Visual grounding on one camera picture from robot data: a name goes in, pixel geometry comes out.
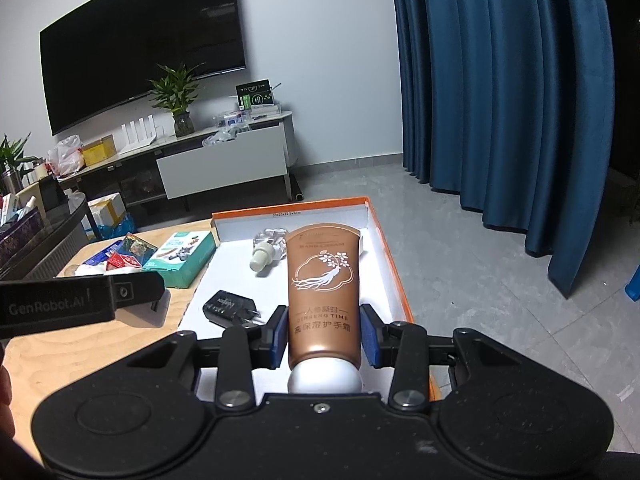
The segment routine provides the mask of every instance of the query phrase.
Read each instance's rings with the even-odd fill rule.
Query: potted plant
[[[193,80],[193,70],[181,63],[177,70],[158,65],[166,76],[158,81],[151,81],[156,104],[153,108],[164,108],[174,115],[175,136],[181,137],[194,132],[193,123],[187,108],[197,97],[198,84]]]
[[[33,168],[25,170],[22,165],[25,162],[35,162],[39,160],[37,156],[24,156],[24,145],[29,140],[31,134],[24,139],[12,140],[9,142],[6,135],[0,143],[0,180],[2,188],[7,193],[18,193],[22,190],[22,178],[33,171]]]

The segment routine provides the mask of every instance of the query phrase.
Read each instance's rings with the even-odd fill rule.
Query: tv stand
[[[183,137],[167,136],[149,146],[116,154],[60,179],[63,189],[78,189],[89,200],[119,192],[127,208],[163,198],[282,176],[293,200],[289,168],[298,160],[292,112],[249,121],[248,132],[213,146],[202,141],[218,128]]]

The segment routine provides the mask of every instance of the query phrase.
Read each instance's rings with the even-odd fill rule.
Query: white tube cap
[[[267,242],[260,242],[254,248],[254,256],[249,262],[249,267],[253,272],[260,272],[269,265],[275,256],[275,249]]]
[[[287,387],[290,394],[359,394],[362,378],[345,359],[315,357],[293,367]]]

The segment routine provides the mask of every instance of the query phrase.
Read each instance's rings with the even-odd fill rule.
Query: floor tile
[[[524,355],[572,381],[592,389],[589,381],[553,337],[550,336],[543,342],[529,348],[524,352]]]
[[[620,290],[555,335],[640,452],[640,307]]]
[[[633,446],[629,442],[629,439],[617,423],[613,428],[613,438],[611,439],[611,444],[609,444],[609,451],[622,451],[625,453],[635,452]]]
[[[640,224],[630,226],[615,203],[604,201],[566,300],[546,276],[550,256],[529,256],[524,234],[485,228],[482,215],[463,210],[457,195],[433,192],[399,164],[299,182],[307,200],[371,198],[416,321],[428,332],[476,328],[590,384],[620,424],[612,446],[626,449],[628,438],[640,451],[640,305],[618,292],[640,263]],[[447,369],[433,373],[446,388]]]

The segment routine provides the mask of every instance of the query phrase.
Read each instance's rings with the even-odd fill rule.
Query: small plant
[[[2,171],[17,170],[20,171],[20,177],[24,177],[32,169],[24,170],[22,165],[25,162],[35,162],[38,160],[37,156],[24,156],[24,145],[29,140],[31,134],[27,135],[24,139],[13,140],[9,142],[6,135],[4,140],[0,143],[0,168]]]
[[[164,108],[174,115],[185,113],[198,97],[194,94],[198,83],[193,80],[193,71],[197,66],[187,68],[181,63],[177,70],[165,65],[158,66],[166,72],[166,76],[158,81],[150,80],[154,86],[152,93],[156,101],[153,108]]]

